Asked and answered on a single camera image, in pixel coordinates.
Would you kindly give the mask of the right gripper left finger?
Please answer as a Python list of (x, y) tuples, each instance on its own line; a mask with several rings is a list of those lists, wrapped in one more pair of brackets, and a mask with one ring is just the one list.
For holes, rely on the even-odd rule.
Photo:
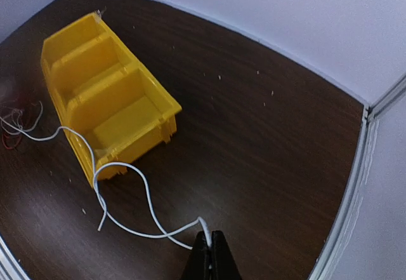
[(183, 269), (181, 280), (210, 279), (210, 251), (203, 231), (198, 232), (192, 250)]

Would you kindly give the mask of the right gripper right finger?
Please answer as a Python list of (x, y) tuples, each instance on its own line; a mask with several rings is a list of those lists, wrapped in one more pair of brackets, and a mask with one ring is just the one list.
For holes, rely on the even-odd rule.
[(211, 279), (242, 280), (224, 233), (220, 230), (213, 231), (211, 242)]

